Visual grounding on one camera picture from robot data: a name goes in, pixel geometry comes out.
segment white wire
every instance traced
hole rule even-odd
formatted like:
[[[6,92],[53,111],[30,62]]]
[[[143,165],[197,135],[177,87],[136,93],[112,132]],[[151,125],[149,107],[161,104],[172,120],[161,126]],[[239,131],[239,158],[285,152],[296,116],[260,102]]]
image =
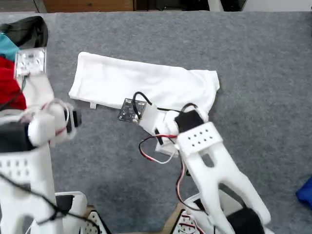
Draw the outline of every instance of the white wire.
[[[29,228],[27,229],[27,231],[25,232],[25,234],[28,234],[32,227],[33,227],[33,225],[30,225]]]
[[[176,153],[176,150],[171,154],[171,156],[168,158],[168,160],[167,160],[167,161],[164,161],[164,162],[158,161],[157,159],[155,159],[155,158],[153,158],[153,157],[151,157],[151,158],[152,158],[155,162],[158,162],[159,164],[166,164],[166,163],[170,162],[170,160],[173,158],[173,156],[175,155],[175,153]]]
[[[58,99],[58,98],[55,98],[54,100],[48,102],[43,109],[46,109],[47,107],[49,107],[52,103],[58,103],[59,105],[61,105],[65,110],[66,110],[66,113],[67,113],[67,116],[66,116],[66,126],[68,124],[68,121],[69,121],[69,109],[68,109],[68,106],[66,105],[65,102],[63,102],[62,100]]]

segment gray table surface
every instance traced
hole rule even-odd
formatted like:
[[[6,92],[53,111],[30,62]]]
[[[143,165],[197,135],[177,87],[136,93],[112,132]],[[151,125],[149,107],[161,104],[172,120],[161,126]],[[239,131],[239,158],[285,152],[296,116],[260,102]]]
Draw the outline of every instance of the gray table surface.
[[[25,16],[1,14],[0,22]],[[143,159],[137,145],[146,132],[117,121],[118,110],[91,110],[69,98],[79,52],[217,70],[222,88],[211,120],[269,208],[270,228],[277,234],[312,233],[312,212],[295,197],[312,174],[312,13],[43,17],[55,96],[83,114],[77,137],[52,149],[56,191],[84,192],[114,233],[157,231],[177,203],[177,160],[161,166]],[[181,189],[183,197],[196,193],[190,178]]]

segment white plastic bracket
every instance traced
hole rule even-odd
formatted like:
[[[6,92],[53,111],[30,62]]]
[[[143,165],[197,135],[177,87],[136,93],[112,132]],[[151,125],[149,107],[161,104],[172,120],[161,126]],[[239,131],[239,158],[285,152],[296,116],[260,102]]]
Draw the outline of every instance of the white plastic bracket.
[[[263,225],[270,222],[271,216],[267,207],[247,176],[238,169],[211,122],[179,134],[176,142],[199,190],[201,202],[218,229],[226,234],[234,234],[221,208],[219,183],[225,184],[239,195],[258,214]],[[204,154],[210,156],[214,167],[208,167],[204,163]]]
[[[195,153],[201,153],[212,145],[222,141],[221,135],[212,122],[204,123],[187,132],[181,133],[177,138],[179,149],[186,157]]]
[[[90,102],[90,109],[96,109],[97,108],[97,104],[94,102]]]

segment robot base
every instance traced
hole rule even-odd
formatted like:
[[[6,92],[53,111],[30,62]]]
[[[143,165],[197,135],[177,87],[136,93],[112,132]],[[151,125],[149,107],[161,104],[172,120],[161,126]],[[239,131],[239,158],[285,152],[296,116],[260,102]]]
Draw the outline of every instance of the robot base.
[[[111,234],[93,206],[87,206],[86,196],[81,192],[55,193],[57,204],[63,210],[77,215],[84,215],[94,221],[100,228],[100,234]],[[66,234],[97,234],[98,230],[89,222],[66,216],[62,219],[64,233]],[[38,225],[33,221],[31,234],[39,234]]]

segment robotic arm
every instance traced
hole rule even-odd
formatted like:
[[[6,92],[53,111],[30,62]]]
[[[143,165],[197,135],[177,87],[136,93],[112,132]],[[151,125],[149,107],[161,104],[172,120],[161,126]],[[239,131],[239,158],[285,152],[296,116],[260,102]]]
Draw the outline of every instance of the robotic arm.
[[[127,100],[131,106],[133,100]],[[199,194],[184,202],[185,209],[205,234],[273,233],[265,227],[271,220],[267,207],[247,176],[236,166],[223,145],[219,132],[214,124],[209,122],[207,113],[192,103],[187,104],[180,113],[164,113],[153,104],[135,102],[145,106],[140,108],[139,118],[132,115],[131,108],[124,108],[125,104],[119,116],[134,117],[134,122],[152,135],[177,136],[175,144],[166,137],[158,137],[156,151],[171,155],[178,149],[182,165],[186,165],[199,190]],[[207,155],[214,163],[213,167],[204,163],[202,157]],[[245,207],[219,190],[220,183],[240,196]],[[198,210],[198,202],[203,206],[204,212]]]

